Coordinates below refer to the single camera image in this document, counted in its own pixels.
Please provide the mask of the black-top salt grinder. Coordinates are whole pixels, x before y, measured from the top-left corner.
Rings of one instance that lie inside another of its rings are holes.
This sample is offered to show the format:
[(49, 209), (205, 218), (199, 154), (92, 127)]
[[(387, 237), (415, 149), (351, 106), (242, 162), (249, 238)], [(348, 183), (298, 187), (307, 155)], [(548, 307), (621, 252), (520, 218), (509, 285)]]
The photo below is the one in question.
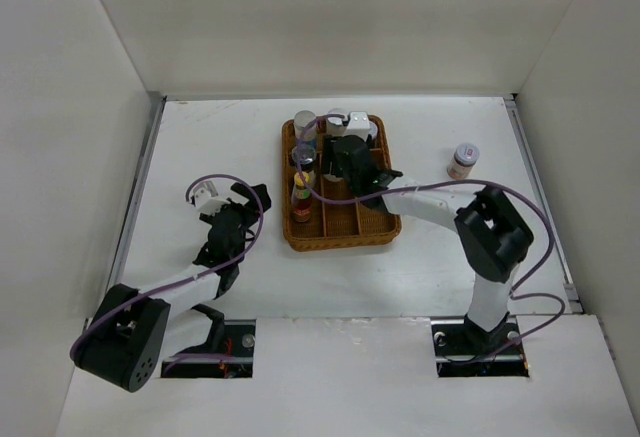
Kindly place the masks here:
[(308, 174), (307, 181), (311, 187), (316, 184), (316, 170), (317, 170), (317, 152), (316, 149), (307, 143), (301, 143), (293, 147), (289, 156), (290, 165)]

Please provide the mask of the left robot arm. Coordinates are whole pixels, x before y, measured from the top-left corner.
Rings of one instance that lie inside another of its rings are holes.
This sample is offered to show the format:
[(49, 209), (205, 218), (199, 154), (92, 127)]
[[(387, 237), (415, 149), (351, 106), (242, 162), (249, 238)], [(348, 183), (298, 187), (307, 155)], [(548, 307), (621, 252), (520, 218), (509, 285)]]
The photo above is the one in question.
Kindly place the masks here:
[(208, 304), (237, 280), (272, 206), (265, 184), (235, 178), (231, 191), (241, 201), (220, 198), (211, 178), (187, 188), (186, 202), (209, 227), (205, 243), (186, 269), (151, 288), (112, 286), (72, 344), (70, 358), (77, 368), (133, 393), (168, 358), (221, 350), (224, 316)]

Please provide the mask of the yellow-cap hot sauce bottle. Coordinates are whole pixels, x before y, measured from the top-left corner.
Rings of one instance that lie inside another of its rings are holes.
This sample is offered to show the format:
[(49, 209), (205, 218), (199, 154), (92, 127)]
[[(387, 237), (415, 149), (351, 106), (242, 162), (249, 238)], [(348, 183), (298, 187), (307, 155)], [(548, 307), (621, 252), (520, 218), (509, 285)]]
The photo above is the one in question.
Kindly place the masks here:
[(310, 176), (307, 172), (297, 172), (293, 178), (291, 194), (292, 215), (296, 222), (304, 223), (310, 220), (313, 197), (307, 185)]

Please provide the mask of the red-label spice jar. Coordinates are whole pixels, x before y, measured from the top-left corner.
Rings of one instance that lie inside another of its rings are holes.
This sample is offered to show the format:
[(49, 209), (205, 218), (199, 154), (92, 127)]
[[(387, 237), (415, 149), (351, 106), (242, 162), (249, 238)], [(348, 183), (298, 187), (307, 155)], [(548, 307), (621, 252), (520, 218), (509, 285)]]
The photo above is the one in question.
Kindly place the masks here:
[(459, 144), (447, 167), (447, 174), (455, 179), (466, 179), (479, 159), (479, 149), (472, 143)]

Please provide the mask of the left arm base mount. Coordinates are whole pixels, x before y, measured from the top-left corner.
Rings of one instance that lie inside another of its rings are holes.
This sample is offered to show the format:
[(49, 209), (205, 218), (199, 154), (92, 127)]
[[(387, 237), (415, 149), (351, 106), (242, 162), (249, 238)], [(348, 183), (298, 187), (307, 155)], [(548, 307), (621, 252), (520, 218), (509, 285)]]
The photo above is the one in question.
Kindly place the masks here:
[(173, 379), (244, 379), (253, 376), (257, 326), (228, 320), (199, 304), (169, 323), (159, 375)]

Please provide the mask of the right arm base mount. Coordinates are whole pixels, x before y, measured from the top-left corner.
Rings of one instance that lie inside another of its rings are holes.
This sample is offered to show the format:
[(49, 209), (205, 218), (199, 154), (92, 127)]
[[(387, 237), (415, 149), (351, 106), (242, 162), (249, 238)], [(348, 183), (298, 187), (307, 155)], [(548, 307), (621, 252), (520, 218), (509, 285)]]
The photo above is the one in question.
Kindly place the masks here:
[(514, 317), (507, 315), (491, 332), (466, 317), (435, 319), (430, 326), (439, 377), (529, 377)]

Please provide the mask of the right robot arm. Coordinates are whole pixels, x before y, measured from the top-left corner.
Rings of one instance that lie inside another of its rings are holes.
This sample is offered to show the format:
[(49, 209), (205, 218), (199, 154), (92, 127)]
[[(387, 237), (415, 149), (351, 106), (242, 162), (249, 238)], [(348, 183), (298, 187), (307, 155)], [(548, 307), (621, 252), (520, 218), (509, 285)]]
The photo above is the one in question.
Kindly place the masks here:
[(534, 240), (505, 193), (490, 185), (475, 193), (424, 190), (402, 172), (380, 167), (367, 143), (355, 135), (326, 137), (323, 148), (322, 169), (343, 179), (365, 207), (456, 233), (475, 273), (464, 341), (479, 353), (495, 346), (506, 322), (515, 271)]

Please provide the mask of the silver-lid spice jar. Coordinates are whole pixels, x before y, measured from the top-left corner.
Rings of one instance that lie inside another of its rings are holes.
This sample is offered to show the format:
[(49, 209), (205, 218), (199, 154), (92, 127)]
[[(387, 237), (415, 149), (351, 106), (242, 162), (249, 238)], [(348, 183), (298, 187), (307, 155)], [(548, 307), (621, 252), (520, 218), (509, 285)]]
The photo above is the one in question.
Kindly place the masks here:
[(317, 148), (316, 114), (310, 110), (297, 112), (293, 119), (294, 136), (297, 144), (307, 144)]

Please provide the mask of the white-lid blue-label shaker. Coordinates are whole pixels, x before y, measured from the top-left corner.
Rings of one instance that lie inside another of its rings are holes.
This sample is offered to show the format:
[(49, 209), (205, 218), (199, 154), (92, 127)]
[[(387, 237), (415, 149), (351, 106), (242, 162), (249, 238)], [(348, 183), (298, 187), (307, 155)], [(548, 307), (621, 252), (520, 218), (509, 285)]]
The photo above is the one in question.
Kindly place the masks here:
[(332, 136), (341, 136), (349, 123), (348, 112), (341, 108), (328, 111), (325, 119), (326, 133)]

